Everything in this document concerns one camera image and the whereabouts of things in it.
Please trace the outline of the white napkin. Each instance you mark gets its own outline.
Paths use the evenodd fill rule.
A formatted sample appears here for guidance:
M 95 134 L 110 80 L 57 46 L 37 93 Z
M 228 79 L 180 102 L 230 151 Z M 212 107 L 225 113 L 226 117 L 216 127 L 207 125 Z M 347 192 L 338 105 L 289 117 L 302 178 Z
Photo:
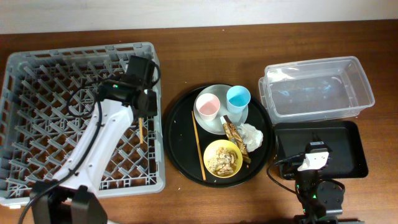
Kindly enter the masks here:
M 246 146 L 247 152 L 254 152 L 262 146 L 263 133 L 250 124 L 240 124 L 238 133 Z

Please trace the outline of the pink cup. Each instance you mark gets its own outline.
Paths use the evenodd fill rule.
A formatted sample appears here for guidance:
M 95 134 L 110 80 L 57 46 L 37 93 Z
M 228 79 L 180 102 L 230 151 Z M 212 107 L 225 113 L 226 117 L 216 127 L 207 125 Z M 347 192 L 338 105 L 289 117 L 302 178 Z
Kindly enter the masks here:
M 212 93 L 205 93 L 200 95 L 195 103 L 195 108 L 204 121 L 212 121 L 216 118 L 220 110 L 220 100 Z

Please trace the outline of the gold brown snack wrapper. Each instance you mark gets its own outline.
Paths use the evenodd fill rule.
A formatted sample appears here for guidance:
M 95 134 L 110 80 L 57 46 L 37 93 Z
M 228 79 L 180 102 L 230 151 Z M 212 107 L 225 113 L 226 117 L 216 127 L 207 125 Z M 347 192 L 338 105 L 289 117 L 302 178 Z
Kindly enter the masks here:
M 251 159 L 249 158 L 246 146 L 235 125 L 231 122 L 227 115 L 221 116 L 220 120 L 227 138 L 239 147 L 239 150 L 243 155 L 243 161 L 250 164 Z

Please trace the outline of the food scraps and rice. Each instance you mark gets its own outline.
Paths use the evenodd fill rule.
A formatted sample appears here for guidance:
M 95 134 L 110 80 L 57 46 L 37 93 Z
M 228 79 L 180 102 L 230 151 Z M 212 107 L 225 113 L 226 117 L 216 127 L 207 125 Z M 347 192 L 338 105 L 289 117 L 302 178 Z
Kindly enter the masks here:
M 208 159 L 208 170 L 220 177 L 231 175 L 236 170 L 237 158 L 234 151 L 219 147 Z

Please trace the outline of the yellow bowl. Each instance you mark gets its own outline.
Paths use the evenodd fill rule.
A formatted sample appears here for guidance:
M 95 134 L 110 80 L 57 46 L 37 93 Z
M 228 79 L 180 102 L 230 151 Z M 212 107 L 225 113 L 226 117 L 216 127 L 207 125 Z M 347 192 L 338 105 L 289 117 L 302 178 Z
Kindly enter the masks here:
M 238 155 L 236 170 L 234 171 L 233 174 L 225 176 L 225 177 L 220 177 L 218 175 L 212 174 L 211 172 L 210 173 L 212 175 L 214 175 L 215 177 L 219 177 L 219 178 L 223 178 L 223 179 L 230 178 L 230 177 L 236 175 L 239 172 L 239 170 L 241 169 L 242 164 L 243 164 L 243 155 L 241 154 L 241 151 L 239 150 L 239 147 L 237 145 L 235 145 L 234 143 L 232 143 L 231 141 L 217 140 L 217 141 L 214 141 L 211 144 L 209 144 L 208 147 L 205 149 L 205 152 L 204 152 L 204 155 L 203 155 L 204 165 L 205 165 L 207 171 L 209 172 L 209 170 L 208 170 L 208 159 L 214 154 L 214 152 L 219 147 L 224 147 L 226 149 L 234 151 Z

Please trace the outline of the blue cup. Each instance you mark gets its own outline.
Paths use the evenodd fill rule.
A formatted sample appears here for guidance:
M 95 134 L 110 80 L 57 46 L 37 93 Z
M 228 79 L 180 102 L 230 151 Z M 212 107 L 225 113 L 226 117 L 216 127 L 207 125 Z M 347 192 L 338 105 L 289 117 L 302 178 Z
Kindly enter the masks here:
M 240 85 L 232 86 L 226 94 L 227 109 L 230 113 L 242 112 L 251 100 L 249 90 Z

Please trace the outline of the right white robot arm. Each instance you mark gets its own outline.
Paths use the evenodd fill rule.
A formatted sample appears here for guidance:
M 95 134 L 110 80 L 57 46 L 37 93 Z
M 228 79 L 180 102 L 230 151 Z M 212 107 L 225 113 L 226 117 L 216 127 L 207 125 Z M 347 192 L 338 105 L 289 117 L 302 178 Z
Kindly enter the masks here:
M 306 145 L 303 162 L 295 171 L 295 194 L 302 204 L 303 215 L 294 216 L 298 224 L 338 224 L 343 213 L 345 186 L 333 179 L 321 178 L 331 149 L 322 141 Z

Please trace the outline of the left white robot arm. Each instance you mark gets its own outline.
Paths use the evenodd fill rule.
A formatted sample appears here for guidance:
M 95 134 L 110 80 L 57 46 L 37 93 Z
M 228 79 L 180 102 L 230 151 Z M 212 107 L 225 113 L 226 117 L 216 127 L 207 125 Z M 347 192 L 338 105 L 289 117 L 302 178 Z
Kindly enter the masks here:
M 90 122 L 60 170 L 49 182 L 38 181 L 20 215 L 32 211 L 35 223 L 109 223 L 97 198 L 105 168 L 119 140 L 135 119 L 158 114 L 157 93 L 161 71 L 153 60 L 132 56 L 120 75 L 79 87 L 98 85 L 87 116 Z

